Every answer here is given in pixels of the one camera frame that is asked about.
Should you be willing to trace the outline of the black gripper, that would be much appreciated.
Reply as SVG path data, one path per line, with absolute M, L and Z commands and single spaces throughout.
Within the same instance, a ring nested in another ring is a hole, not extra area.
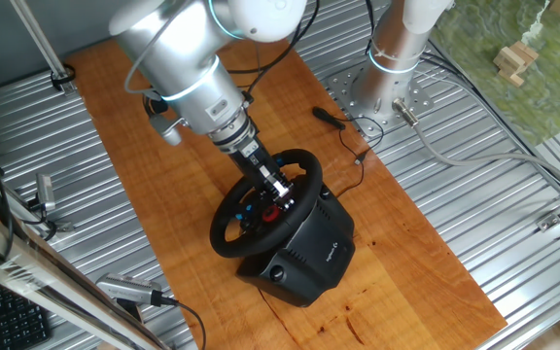
M 256 188 L 265 188 L 280 209 L 293 206 L 293 184 L 279 173 L 278 164 L 259 139 L 246 139 L 229 157 Z

